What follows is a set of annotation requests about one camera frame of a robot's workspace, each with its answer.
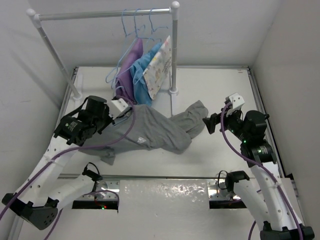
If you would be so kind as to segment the grey t shirt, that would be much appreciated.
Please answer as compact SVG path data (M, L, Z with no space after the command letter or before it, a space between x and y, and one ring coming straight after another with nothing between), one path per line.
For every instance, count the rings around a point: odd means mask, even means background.
M203 118L208 114L200 100L172 117L148 105L137 105L135 116L128 116L118 125L107 126L102 134L86 140L80 152L100 157L109 165L113 165L117 154L131 151L163 149L182 154L204 130Z

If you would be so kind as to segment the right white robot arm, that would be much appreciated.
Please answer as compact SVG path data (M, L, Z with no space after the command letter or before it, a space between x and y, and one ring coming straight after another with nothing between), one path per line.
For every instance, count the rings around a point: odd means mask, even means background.
M282 187L275 152L265 140L267 119L270 117L257 110L250 110L242 119L242 111L219 114L203 118L210 134L220 124L220 132L230 131L240 141L240 151L232 148L238 156L247 162L253 173L258 190L253 188L250 177L245 171L228 172L225 187L228 193L237 195L254 218L262 240L312 240L315 233L305 226L294 211L285 190Z

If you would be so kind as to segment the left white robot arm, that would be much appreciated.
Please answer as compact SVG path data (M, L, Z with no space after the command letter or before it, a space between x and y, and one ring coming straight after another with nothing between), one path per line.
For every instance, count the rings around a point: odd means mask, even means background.
M0 215L3 217L11 210L37 229L44 230L58 218L65 206L91 194L102 176L88 169L61 187L54 189L53 185L76 151L102 150L124 139L128 130L111 142L84 145L128 112L136 117L134 104L125 97L116 96L110 101L94 95L86 97L82 104L60 119L49 146L24 184L3 197L4 209Z

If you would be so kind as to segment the light blue wire hanger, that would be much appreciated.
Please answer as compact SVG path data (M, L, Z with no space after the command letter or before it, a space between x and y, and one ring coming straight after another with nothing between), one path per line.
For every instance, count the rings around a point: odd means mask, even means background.
M126 121L128 118L126 116L123 116L123 117L118 117L114 120L114 123L113 125L116 126L116 125L119 125L120 123Z

